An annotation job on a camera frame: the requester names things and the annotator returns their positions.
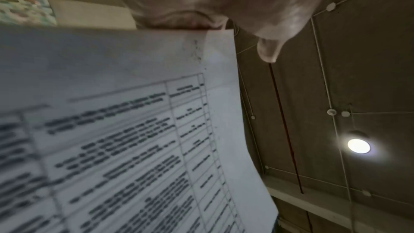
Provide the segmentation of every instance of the colorful mosaic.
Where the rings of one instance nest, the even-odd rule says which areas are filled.
[[[23,25],[56,25],[47,0],[0,0],[0,22]]]

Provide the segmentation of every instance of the gray ceiling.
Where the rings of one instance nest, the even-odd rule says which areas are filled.
[[[340,1],[323,0],[316,13]],[[354,112],[369,113],[355,114],[354,122],[372,151],[357,155],[340,144],[353,200],[414,219],[414,0],[347,0],[314,23],[333,108],[340,113],[352,104]],[[264,172],[296,182],[269,66],[255,47],[245,50],[255,37],[240,31],[235,41],[245,112],[255,115],[253,133],[246,123],[253,160],[260,172],[254,135],[270,167]],[[272,70],[302,184],[347,198],[311,23],[286,43]],[[336,121],[340,135],[354,129],[351,118],[339,114]]]

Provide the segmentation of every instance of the person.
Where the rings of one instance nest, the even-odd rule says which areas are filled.
[[[321,0],[124,0],[137,28],[224,29],[228,19],[259,37],[273,63],[283,44],[308,22]]]

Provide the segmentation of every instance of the ceiling light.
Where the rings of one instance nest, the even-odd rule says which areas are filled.
[[[348,148],[351,149],[355,153],[365,154],[370,152],[371,146],[362,139],[351,139],[348,141]]]

